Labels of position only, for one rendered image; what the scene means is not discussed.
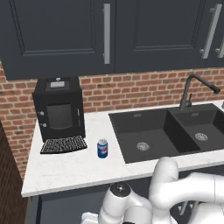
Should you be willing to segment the blue soda can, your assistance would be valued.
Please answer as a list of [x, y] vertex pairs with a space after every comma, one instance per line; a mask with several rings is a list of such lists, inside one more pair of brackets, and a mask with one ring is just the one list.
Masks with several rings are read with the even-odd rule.
[[106, 139], [100, 139], [98, 141], [97, 152], [99, 158], [106, 158], [108, 156], [108, 142]]

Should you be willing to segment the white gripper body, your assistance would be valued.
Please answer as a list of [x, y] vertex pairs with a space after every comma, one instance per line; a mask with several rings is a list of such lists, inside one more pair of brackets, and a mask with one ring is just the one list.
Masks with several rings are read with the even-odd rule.
[[83, 213], [82, 216], [81, 216], [81, 223], [80, 224], [99, 224], [98, 214], [97, 213], [90, 213], [90, 212]]

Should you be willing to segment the dark base cupboard front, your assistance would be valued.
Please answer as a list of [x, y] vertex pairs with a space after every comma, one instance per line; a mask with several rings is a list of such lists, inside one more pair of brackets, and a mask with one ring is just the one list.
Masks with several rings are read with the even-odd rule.
[[[178, 174], [178, 177], [180, 179], [185, 178], [192, 172], [202, 172], [224, 176], [224, 165], [217, 165], [189, 171], [181, 171]], [[139, 194], [140, 196], [145, 198], [149, 197], [149, 186], [151, 184], [151, 177], [132, 179], [127, 181], [127, 184], [132, 188], [132, 190], [135, 193]], [[183, 202], [178, 203], [177, 205], [171, 208], [170, 210], [171, 216], [175, 219], [175, 221], [178, 224], [187, 224], [192, 215], [194, 204], [195, 201], [193, 200], [188, 201], [184, 213], [181, 214], [180, 212], [184, 203]]]

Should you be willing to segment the dark wall cupboard door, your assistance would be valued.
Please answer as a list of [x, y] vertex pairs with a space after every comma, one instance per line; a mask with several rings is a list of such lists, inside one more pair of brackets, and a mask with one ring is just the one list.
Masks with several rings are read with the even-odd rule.
[[117, 0], [118, 73], [201, 68], [214, 0]]
[[[110, 4], [110, 64], [103, 5]], [[0, 60], [8, 81], [112, 74], [116, 0], [0, 0]]]
[[206, 67], [224, 67], [224, 0], [220, 0], [213, 8], [211, 23], [206, 37]]

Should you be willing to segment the black double sink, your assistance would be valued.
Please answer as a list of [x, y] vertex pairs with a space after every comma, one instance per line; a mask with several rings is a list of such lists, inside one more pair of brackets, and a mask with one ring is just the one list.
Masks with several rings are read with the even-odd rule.
[[127, 164], [224, 149], [224, 112], [209, 104], [109, 116]]

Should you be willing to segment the dark drawer front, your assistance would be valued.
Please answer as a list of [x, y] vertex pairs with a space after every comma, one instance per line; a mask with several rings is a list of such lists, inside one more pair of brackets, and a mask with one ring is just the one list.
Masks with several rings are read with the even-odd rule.
[[54, 192], [40, 196], [37, 224], [81, 224], [85, 212], [98, 214], [109, 185]]

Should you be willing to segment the black sink tap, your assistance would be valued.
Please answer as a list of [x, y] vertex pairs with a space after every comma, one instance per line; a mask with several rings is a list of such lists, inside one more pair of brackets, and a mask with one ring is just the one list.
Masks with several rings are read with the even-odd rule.
[[183, 96], [182, 96], [180, 104], [179, 104], [179, 109], [180, 110], [183, 110], [185, 107], [191, 107], [192, 106], [192, 102], [191, 102], [191, 98], [192, 97], [191, 96], [187, 96], [188, 89], [190, 87], [192, 79], [196, 79], [197, 81], [201, 82], [202, 84], [204, 84], [205, 86], [207, 86], [208, 88], [213, 90], [213, 92], [216, 95], [221, 91], [214, 84], [210, 83], [208, 80], [205, 80], [204, 78], [202, 78], [201, 76], [197, 75], [196, 73], [190, 74], [188, 76], [188, 78], [186, 79], [184, 93], [183, 93]]

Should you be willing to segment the black coffee machine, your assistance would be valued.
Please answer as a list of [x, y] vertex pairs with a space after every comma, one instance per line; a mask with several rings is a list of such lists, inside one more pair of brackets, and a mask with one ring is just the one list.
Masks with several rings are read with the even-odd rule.
[[44, 143], [41, 154], [68, 153], [87, 148], [78, 77], [38, 79], [32, 99]]

